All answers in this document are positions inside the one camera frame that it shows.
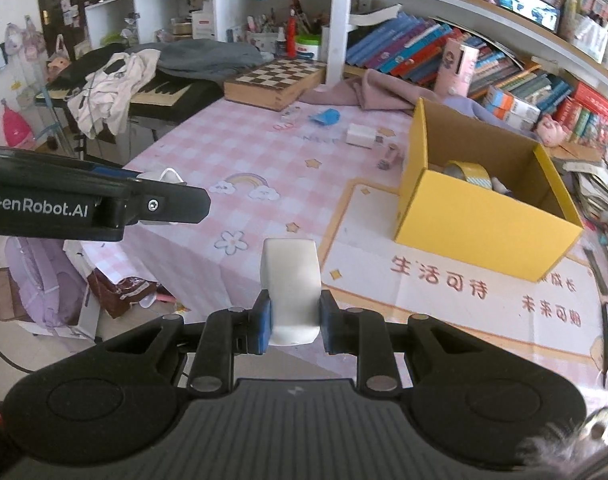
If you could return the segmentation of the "beige eraser block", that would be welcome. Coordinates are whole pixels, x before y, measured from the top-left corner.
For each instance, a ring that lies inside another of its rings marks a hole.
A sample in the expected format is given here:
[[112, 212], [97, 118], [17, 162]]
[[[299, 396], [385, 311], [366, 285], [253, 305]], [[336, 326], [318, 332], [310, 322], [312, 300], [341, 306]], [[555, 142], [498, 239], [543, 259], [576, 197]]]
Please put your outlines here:
[[267, 238], [261, 254], [261, 288], [271, 311], [269, 344], [311, 344], [320, 333], [321, 275], [317, 246], [303, 238]]

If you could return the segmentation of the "pink stapler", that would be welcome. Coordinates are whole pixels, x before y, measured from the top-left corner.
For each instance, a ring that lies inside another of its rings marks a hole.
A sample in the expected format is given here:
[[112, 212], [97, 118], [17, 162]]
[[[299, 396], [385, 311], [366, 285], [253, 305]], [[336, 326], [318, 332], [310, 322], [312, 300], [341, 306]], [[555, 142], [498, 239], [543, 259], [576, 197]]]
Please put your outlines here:
[[377, 163], [377, 168], [387, 171], [400, 165], [402, 162], [404, 162], [404, 155], [401, 154], [400, 147], [395, 143], [390, 143]]

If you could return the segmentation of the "yellow tape roll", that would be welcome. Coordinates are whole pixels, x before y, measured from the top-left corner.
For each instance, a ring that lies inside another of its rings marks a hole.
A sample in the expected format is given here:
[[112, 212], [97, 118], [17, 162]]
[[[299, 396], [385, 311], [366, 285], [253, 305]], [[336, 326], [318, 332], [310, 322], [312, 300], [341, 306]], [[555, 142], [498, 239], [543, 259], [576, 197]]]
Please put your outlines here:
[[470, 184], [479, 186], [480, 188], [493, 188], [492, 178], [486, 169], [475, 162], [458, 162], [458, 160], [449, 160], [444, 166], [443, 174], [466, 181]]

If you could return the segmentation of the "white power adapter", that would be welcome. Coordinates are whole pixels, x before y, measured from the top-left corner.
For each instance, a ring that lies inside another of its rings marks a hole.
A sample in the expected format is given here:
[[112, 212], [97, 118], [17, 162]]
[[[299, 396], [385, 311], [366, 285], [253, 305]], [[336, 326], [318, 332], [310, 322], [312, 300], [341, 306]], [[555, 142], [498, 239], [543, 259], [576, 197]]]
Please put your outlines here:
[[359, 148], [372, 150], [375, 144], [383, 142], [382, 134], [376, 128], [351, 123], [345, 133], [345, 142]]

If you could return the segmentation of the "blue wrapper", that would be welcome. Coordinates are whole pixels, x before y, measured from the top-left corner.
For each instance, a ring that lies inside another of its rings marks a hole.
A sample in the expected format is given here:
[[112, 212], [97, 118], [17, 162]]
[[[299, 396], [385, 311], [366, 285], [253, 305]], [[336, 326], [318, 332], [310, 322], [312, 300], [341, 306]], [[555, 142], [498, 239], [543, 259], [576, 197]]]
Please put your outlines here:
[[341, 113], [334, 108], [328, 108], [323, 112], [310, 115], [309, 119], [321, 126], [333, 126], [340, 121]]

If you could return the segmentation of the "white spray bottle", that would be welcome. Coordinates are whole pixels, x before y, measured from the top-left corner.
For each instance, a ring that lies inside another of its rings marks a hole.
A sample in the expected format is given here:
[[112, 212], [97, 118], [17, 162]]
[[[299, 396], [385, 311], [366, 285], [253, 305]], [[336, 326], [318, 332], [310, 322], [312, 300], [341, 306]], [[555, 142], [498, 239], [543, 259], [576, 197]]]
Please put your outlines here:
[[492, 182], [492, 188], [495, 192], [502, 194], [503, 196], [514, 197], [512, 191], [509, 190], [500, 180], [496, 177], [491, 177], [490, 182]]

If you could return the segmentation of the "white crumpled shirt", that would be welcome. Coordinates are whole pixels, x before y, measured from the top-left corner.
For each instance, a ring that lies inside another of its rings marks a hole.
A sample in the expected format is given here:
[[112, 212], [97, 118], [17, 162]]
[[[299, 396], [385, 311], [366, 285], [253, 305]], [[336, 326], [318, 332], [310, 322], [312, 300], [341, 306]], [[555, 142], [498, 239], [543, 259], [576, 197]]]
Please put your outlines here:
[[89, 139], [104, 128], [113, 136], [124, 133], [130, 101], [155, 77], [160, 56], [156, 49], [118, 52], [89, 74], [84, 86], [67, 100], [79, 131]]

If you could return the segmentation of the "black keyboard piano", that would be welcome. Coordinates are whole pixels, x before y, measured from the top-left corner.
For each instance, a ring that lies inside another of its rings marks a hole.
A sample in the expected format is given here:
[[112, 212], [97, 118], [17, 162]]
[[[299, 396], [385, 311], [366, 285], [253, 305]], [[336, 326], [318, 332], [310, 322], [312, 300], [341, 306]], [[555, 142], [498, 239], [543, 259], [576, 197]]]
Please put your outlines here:
[[[110, 61], [113, 54], [121, 52], [119, 44], [110, 44], [86, 54], [80, 61], [66, 67], [34, 98], [34, 104], [50, 110], [58, 108], [64, 113], [75, 139], [72, 152], [80, 159], [93, 159], [93, 156], [87, 154], [87, 136], [79, 132], [66, 101], [82, 89], [89, 74]], [[162, 125], [151, 127], [152, 139], [156, 141], [162, 127], [181, 124], [222, 96], [223, 90], [214, 81], [185, 79], [158, 70], [152, 80], [131, 98], [129, 118], [161, 122]]]

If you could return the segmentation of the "grey folded clothing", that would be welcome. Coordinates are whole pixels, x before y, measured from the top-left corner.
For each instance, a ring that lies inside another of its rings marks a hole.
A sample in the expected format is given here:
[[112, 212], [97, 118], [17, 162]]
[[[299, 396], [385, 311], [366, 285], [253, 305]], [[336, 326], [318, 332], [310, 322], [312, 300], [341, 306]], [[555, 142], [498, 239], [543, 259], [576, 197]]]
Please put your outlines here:
[[127, 49], [159, 51], [156, 70], [171, 77], [209, 80], [216, 84], [244, 74], [264, 64], [255, 47], [244, 42], [220, 42], [212, 39], [182, 39], [175, 42], [150, 42]]

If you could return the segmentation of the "pink checkered tablecloth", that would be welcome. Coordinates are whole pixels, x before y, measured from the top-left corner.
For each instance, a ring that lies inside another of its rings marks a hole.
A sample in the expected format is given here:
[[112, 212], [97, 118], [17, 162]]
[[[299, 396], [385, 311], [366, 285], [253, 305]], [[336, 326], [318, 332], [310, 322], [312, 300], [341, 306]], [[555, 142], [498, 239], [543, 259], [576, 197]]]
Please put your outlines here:
[[302, 107], [296, 129], [280, 113], [226, 100], [201, 110], [136, 156], [131, 168], [174, 168], [205, 188], [212, 207], [200, 224], [130, 226], [118, 243], [83, 251], [108, 278], [162, 284], [189, 320], [248, 307], [261, 289], [269, 237], [307, 238], [321, 278], [343, 307], [403, 322], [422, 312], [459, 326], [590, 388], [602, 384], [601, 300], [580, 250], [530, 283], [395, 243], [398, 169], [381, 170], [380, 148], [344, 140], [352, 122], [403, 141], [411, 120], [345, 107], [321, 127]]

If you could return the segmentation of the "clear plastic clip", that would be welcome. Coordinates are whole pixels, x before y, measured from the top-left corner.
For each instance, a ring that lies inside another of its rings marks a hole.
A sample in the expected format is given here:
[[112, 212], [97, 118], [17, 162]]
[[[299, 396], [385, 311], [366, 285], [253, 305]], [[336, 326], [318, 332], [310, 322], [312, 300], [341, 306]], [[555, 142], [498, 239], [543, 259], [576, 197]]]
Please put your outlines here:
[[277, 131], [292, 130], [302, 125], [304, 120], [302, 107], [291, 105], [281, 112], [279, 120], [273, 125]]

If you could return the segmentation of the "wooden chess board box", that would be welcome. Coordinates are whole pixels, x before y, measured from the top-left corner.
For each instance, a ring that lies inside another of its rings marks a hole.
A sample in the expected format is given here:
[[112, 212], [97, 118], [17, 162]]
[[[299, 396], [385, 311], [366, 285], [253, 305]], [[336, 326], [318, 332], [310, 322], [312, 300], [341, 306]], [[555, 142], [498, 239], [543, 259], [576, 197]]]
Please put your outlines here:
[[234, 103], [279, 112], [322, 84], [326, 71], [325, 64], [317, 61], [278, 58], [226, 80], [223, 96]]

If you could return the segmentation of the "yellow cardboard box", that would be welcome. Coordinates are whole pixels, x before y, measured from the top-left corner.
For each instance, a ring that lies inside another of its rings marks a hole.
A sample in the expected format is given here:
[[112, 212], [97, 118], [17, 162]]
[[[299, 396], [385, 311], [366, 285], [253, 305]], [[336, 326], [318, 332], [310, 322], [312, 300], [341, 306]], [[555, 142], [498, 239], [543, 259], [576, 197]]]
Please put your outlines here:
[[[514, 197], [446, 176], [449, 160], [483, 166]], [[445, 105], [418, 102], [399, 186], [396, 243], [537, 282], [583, 230], [538, 142]]]

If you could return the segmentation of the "green lid white jar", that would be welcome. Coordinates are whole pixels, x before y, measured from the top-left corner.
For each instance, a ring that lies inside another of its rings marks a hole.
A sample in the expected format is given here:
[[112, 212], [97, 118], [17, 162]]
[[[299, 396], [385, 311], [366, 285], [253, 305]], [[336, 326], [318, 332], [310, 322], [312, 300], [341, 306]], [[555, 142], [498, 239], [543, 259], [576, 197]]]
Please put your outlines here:
[[318, 61], [320, 48], [320, 35], [297, 35], [295, 37], [296, 56], [302, 60]]

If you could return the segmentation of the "red bottle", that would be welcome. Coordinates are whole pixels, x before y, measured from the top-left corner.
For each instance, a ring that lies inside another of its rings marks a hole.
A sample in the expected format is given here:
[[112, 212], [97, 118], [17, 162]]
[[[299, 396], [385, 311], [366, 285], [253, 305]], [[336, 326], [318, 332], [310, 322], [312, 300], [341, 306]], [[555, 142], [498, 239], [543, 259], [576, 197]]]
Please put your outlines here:
[[290, 15], [287, 19], [287, 58], [296, 58], [296, 32], [297, 32], [297, 19], [296, 12], [293, 8], [290, 8]]

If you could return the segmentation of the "pink cloth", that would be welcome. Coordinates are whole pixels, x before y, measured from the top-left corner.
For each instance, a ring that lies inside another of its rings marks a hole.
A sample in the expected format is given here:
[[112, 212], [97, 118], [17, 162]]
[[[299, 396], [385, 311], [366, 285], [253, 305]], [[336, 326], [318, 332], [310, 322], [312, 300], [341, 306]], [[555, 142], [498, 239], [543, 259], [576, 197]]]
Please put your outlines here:
[[390, 110], [408, 115], [421, 99], [443, 102], [432, 90], [376, 70], [366, 70], [361, 77], [345, 79], [333, 87], [307, 90], [298, 99], [313, 105], [356, 106], [361, 110]]

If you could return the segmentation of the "grey metal ruler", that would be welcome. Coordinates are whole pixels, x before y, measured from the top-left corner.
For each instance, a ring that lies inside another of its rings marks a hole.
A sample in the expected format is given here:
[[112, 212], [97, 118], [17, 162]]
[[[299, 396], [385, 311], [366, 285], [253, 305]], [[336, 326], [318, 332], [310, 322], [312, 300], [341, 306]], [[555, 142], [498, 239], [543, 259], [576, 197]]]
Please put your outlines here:
[[606, 283], [606, 280], [604, 279], [604, 276], [601, 273], [601, 270], [600, 270], [600, 267], [599, 267], [599, 264], [597, 262], [594, 252], [591, 249], [586, 248], [586, 247], [583, 248], [583, 252], [587, 258], [590, 268], [592, 269], [592, 274], [594, 274], [594, 278], [595, 278], [596, 284], [598, 286], [598, 289], [600, 291], [600, 295], [608, 296], [608, 285]]

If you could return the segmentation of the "orange white medicine boxes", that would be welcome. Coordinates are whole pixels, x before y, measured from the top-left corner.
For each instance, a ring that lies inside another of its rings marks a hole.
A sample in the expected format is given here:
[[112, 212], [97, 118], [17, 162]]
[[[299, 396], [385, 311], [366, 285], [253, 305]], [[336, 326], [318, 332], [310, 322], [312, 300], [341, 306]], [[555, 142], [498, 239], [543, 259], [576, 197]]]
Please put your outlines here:
[[537, 106], [496, 87], [487, 90], [482, 107], [512, 128], [520, 130], [532, 130], [540, 116]]

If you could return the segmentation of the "purple cloth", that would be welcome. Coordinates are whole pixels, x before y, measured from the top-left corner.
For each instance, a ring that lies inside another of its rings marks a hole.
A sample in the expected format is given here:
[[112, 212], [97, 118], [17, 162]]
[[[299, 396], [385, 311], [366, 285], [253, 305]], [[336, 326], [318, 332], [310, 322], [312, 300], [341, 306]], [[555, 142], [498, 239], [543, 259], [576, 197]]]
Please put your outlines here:
[[492, 112], [487, 110], [485, 107], [482, 107], [482, 105], [478, 102], [465, 98], [464, 96], [445, 96], [445, 98], [441, 98], [441, 104], [456, 110], [464, 116], [479, 119], [481, 122], [485, 122], [485, 124], [502, 128], [507, 131], [520, 134], [521, 136], [526, 136], [532, 140], [536, 140], [536, 134], [532, 133], [532, 131], [510, 126], [508, 122], [504, 122], [502, 119], [496, 117]]

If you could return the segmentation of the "pink cylindrical device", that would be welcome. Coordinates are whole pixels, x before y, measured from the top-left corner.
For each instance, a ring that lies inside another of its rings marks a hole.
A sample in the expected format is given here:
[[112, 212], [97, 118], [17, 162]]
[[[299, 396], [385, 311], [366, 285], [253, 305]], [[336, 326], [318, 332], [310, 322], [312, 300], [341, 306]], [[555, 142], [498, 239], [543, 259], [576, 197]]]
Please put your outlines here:
[[441, 56], [433, 91], [445, 96], [468, 96], [479, 49], [461, 41], [448, 39]]

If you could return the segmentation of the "pink pig toy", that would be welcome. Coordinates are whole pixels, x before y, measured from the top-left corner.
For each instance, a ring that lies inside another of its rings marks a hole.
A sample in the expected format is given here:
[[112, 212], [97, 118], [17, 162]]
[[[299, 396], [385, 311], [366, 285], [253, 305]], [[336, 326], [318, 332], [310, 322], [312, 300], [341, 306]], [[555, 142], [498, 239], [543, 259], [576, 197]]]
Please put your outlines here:
[[551, 115], [545, 114], [537, 122], [535, 133], [545, 148], [556, 148], [568, 140], [570, 130], [559, 124]]

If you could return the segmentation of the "row of leaning books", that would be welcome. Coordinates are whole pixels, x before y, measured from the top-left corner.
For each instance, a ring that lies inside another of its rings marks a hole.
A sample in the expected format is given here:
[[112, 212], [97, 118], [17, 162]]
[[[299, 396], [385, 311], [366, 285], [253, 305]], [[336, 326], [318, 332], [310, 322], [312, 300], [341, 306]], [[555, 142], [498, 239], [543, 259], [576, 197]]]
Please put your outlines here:
[[554, 114], [573, 92], [564, 78], [470, 29], [398, 9], [348, 35], [345, 62], [416, 86], [490, 103], [524, 116]]

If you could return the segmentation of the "red dictionary books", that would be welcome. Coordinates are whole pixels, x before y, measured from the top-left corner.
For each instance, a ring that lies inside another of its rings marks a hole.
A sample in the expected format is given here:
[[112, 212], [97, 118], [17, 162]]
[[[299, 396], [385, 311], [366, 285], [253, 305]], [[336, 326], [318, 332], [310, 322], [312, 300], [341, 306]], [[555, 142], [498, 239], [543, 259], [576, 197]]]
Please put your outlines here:
[[608, 100], [583, 81], [561, 102], [554, 119], [569, 130], [569, 142], [608, 150]]

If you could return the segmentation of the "phone playing video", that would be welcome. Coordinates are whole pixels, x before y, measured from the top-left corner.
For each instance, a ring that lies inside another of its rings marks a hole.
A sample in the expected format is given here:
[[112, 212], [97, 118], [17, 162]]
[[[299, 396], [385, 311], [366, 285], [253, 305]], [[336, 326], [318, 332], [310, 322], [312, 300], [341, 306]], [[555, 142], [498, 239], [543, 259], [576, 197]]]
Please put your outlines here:
[[560, 11], [544, 0], [497, 0], [497, 4], [549, 32], [558, 32]]

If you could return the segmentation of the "white pen holder box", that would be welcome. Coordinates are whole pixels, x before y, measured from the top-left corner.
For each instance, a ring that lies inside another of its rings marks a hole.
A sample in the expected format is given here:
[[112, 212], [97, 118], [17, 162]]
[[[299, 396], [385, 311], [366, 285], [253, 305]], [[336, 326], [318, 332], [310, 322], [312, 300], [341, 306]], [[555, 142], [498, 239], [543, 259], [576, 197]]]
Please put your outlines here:
[[597, 14], [576, 14], [566, 40], [597, 63], [601, 63], [607, 50], [608, 22], [604, 22]]

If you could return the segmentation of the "white shelf unit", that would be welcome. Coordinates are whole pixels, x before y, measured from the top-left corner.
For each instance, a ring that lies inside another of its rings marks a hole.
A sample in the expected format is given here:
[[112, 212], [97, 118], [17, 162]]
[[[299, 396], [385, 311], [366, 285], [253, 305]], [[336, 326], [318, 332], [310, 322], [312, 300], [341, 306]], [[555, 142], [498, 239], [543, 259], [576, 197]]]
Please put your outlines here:
[[[172, 18], [199, 8], [205, 1], [213, 5], [213, 35], [218, 41], [227, 39], [228, 30], [245, 26], [249, 16], [273, 13], [284, 21], [291, 4], [291, 0], [104, 0], [86, 9], [91, 47], [98, 48], [103, 38], [123, 29], [130, 13], [138, 17], [139, 41], [151, 42]], [[484, 0], [301, 0], [301, 3], [311, 18], [323, 15], [330, 20], [330, 82], [341, 78], [351, 11], [367, 12], [381, 4], [399, 3], [410, 14], [438, 18], [472, 30], [515, 54], [535, 56], [553, 70], [567, 70], [608, 96], [607, 67], [542, 26]]]

